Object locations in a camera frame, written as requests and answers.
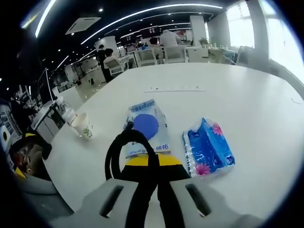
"tissue pack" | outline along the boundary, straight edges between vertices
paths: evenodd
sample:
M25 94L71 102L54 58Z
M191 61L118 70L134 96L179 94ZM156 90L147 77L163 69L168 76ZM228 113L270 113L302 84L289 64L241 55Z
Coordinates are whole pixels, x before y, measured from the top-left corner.
M199 125L184 131L182 139L188 171L192 177L226 171L235 164L221 128L209 119L202 118Z

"paper cup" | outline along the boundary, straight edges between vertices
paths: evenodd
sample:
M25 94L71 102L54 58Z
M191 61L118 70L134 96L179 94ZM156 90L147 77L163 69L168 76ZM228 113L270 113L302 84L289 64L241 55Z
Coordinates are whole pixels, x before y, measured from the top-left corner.
M89 121L86 113L78 115L72 122L71 126L79 133L79 135L86 139L89 139L93 136L93 126Z

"led light strip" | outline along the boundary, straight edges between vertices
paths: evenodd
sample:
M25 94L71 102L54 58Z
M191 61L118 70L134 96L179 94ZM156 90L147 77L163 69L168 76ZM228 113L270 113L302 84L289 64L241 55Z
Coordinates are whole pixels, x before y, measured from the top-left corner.
M193 11L191 11L191 12L175 12L175 13L170 13L170 14L173 15L173 14L185 14L185 13L192 13L192 14L195 14L195 13L197 13L197 14L210 14L211 17L213 16L212 13L206 13L206 12L193 12ZM169 15L168 15L168 13L163 13L163 14L158 14L158 15L154 15L154 16L151 16L151 17L147 17L147 18L138 19L138 20L129 22L129 23L127 23L127 24L124 24L124 25L122 25L122 26L119 26L119 27L117 27L117 28L114 28L113 30L111 30L111 31L109 31L109 32L107 32L107 33L105 33L105 35L108 35L109 33L116 31L116 29L120 29L120 28L122 28L122 27L124 27L124 26L130 25L130 24L133 24L133 23L136 23L136 22L138 22L138 21L146 20L146 19L150 19L150 18L155 18L155 17L160 17L160 16L169 16Z
M130 36L130 35L133 35L133 34L135 34L135 33L137 33L137 32L140 32L140 30L138 30L138 31L136 31L136 32L131 32L131 33L127 34L127 35L124 35L124 36L120 37L120 39L121 39L121 38L124 38L124 37L127 37L127 36Z
M42 17L40 18L40 21L38 23L38 26L37 26L37 29L36 29L36 32L35 32L36 38L38 38L38 35L39 35L40 29L42 27L42 24L43 24L44 20L46 19L49 11L51 10L51 8L53 7L55 2L56 2L56 0L51 0L49 2L49 4L47 5L46 10L43 12Z
M106 26L104 26L103 28L101 28L100 30L98 30L97 32L93 33L91 36L89 36L86 40L84 40L81 44L84 44L86 43L90 38L92 38L93 36L95 36L96 34L98 34L99 32L101 32L102 30L110 27L111 25L114 25L116 23L118 23L119 21L122 21L124 19L127 19L127 18L130 18L130 17L133 17L135 15L138 15L138 14L141 14L141 13L145 13L145 12L148 12L148 11L151 11L151 10L158 10L158 9L163 9L163 8L169 8L169 7L178 7L178 6L203 6L203 7L211 7L211 8L217 8L217 9L222 9L223 7L220 7L220 6L213 6L213 5L207 5L207 4L197 4L197 3L183 3L183 4L173 4L173 5L165 5L165 6L158 6L158 7L154 7L154 8L150 8L150 9L145 9L145 10L142 10L142 11L139 11L139 12L136 12L136 13L133 13L133 14L130 14L128 16L125 16L123 18L120 18Z
M57 66L56 70L61 66L61 64L63 64L63 62L68 58L69 56L67 56L64 60L62 60L62 62Z
M171 30L179 30L179 29L191 29L191 28L172 28Z
M169 25L188 25L190 24L190 22L188 23L175 23L175 24L168 24L168 25L159 25L159 27L164 27L164 26L169 26Z
M83 58L85 58L85 57L87 57L88 55L90 55L92 52L94 52L94 51L96 51L96 49L94 49L93 51L90 51L89 53L87 53L85 56L83 56L81 59L83 59Z

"monitor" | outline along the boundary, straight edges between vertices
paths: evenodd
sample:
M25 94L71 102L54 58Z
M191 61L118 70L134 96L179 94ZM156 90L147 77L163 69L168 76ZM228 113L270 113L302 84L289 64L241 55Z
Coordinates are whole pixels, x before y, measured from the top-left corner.
M142 32L142 38L143 39L156 37L156 36L161 35L159 27L146 28L144 30L141 30L141 32Z
M128 45L128 44L134 44L136 41L136 36L134 34L126 36L122 39L120 39L121 43L123 46Z

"desk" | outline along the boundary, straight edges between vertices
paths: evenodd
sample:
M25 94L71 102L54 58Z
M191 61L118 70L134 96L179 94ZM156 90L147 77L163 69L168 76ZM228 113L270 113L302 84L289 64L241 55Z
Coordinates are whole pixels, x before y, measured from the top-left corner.
M172 86L200 86L205 91L145 92L151 87ZM45 161L56 189L72 210L78 210L85 195L105 181L105 156L114 138L122 132L128 107L151 98L166 115L172 154L185 168L182 131L203 116L218 122L236 165L226 175L210 181L210 186L223 194L236 212L262 219L270 216L285 198L302 165L303 100L276 76L210 63L130 69L81 106L78 113L87 112L100 133L83 142L65 124L55 136L53 150ZM121 169L124 156L122 149ZM150 205L155 210L149 209L148 220L154 216L154 222L161 223L155 193Z

